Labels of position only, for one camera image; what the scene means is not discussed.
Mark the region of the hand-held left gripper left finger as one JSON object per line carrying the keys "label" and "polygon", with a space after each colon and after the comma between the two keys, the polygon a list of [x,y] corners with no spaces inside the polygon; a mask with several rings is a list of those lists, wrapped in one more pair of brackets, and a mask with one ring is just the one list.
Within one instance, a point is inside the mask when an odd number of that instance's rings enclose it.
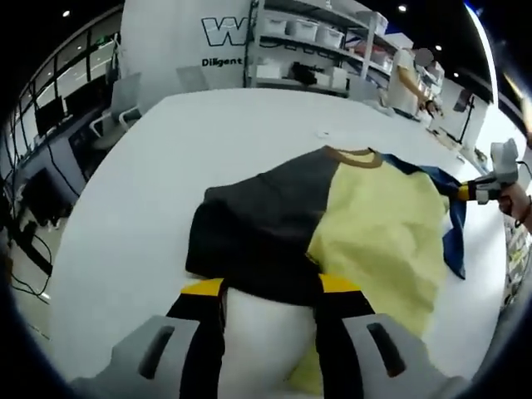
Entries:
{"label": "hand-held left gripper left finger", "polygon": [[216,398],[224,343],[222,278],[184,287],[165,316],[153,316],[111,352],[114,397]]}

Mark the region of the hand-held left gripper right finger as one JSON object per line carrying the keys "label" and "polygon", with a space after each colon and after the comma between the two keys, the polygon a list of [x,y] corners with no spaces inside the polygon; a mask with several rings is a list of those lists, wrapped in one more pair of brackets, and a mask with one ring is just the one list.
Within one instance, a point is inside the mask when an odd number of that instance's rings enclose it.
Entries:
{"label": "hand-held left gripper right finger", "polygon": [[361,289],[319,275],[316,349],[326,398],[429,398],[431,363],[421,339],[375,313]]}

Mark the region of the person's right hand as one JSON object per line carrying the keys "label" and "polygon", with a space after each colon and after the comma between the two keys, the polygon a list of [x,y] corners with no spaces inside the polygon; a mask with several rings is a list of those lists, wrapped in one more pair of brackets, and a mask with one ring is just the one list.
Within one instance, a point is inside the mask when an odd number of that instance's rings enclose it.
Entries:
{"label": "person's right hand", "polygon": [[518,183],[506,187],[498,202],[502,213],[512,217],[517,226],[523,225],[531,232],[531,197]]}

